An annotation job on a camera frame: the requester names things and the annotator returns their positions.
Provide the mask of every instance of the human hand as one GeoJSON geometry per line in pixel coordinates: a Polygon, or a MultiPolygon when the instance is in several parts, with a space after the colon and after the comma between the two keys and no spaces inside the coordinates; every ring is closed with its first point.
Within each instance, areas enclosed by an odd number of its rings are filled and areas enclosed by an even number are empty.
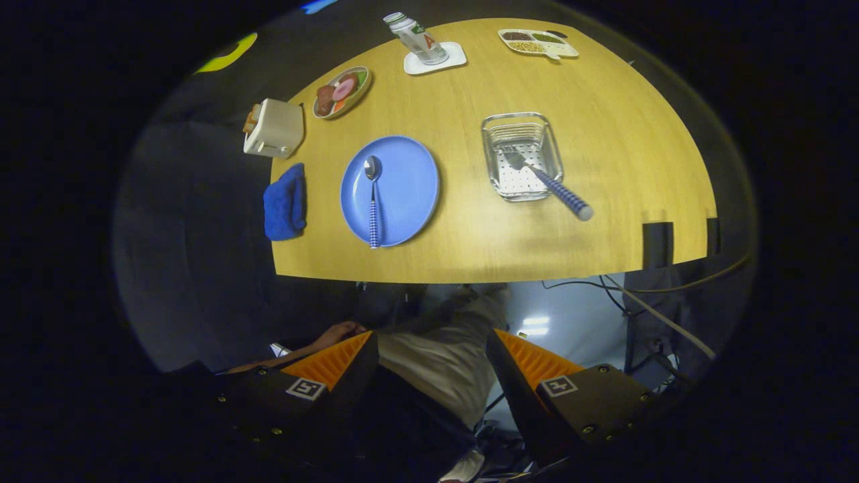
{"type": "Polygon", "coordinates": [[[340,322],[328,328],[313,344],[309,345],[313,352],[327,349],[349,337],[367,332],[367,328],[354,321],[340,322]]]}

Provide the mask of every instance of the bottle cap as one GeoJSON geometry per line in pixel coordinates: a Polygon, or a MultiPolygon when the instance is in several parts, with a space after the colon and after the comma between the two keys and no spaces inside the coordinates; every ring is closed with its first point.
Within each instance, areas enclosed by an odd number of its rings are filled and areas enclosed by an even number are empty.
{"type": "Polygon", "coordinates": [[[382,20],[384,20],[385,23],[395,23],[403,20],[404,18],[405,14],[403,14],[403,12],[393,12],[391,15],[385,15],[385,18],[382,20]]]}

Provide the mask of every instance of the blue plate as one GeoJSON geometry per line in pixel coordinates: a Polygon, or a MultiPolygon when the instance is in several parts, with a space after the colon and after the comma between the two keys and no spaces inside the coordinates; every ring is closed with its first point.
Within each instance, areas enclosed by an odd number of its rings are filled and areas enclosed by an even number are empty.
{"type": "Polygon", "coordinates": [[[376,181],[379,244],[392,247],[412,238],[430,220],[438,200],[438,169],[423,144],[406,136],[378,138],[358,151],[343,175],[340,207],[352,233],[367,243],[372,181],[364,174],[364,161],[370,155],[381,163],[376,181]]]}

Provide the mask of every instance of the orange gripper pad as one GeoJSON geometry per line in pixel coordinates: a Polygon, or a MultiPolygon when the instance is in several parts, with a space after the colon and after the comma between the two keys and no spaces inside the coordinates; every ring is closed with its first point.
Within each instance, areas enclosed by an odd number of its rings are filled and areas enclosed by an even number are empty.
{"type": "Polygon", "coordinates": [[[352,364],[352,360],[364,347],[371,333],[372,331],[367,331],[332,345],[295,364],[284,367],[281,372],[296,377],[304,377],[311,381],[323,382],[328,390],[333,390],[346,368],[352,364]]]}
{"type": "Polygon", "coordinates": [[[536,390],[541,381],[558,376],[567,376],[584,370],[581,365],[573,364],[554,352],[549,352],[542,347],[516,337],[512,333],[495,329],[498,338],[507,347],[508,352],[519,367],[519,371],[525,376],[531,390],[536,390]]]}

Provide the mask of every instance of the floor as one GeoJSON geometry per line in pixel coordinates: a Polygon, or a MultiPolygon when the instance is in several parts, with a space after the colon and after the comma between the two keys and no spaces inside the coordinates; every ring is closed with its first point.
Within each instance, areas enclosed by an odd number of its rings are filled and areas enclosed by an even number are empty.
{"type": "MultiPolygon", "coordinates": [[[[619,284],[623,273],[609,274],[619,284]]],[[[599,283],[598,277],[575,278],[599,283]]],[[[573,280],[546,280],[546,286],[573,280]]],[[[457,285],[431,285],[424,296],[424,307],[439,303],[457,285]]],[[[545,289],[537,282],[508,285],[510,301],[507,322],[511,333],[524,333],[528,342],[543,347],[584,367],[611,364],[624,367],[626,319],[604,290],[590,285],[564,285],[545,289]]],[[[502,393],[498,382],[492,388],[487,406],[502,393]]],[[[486,414],[502,429],[515,429],[507,401],[502,400],[486,414]]]]}

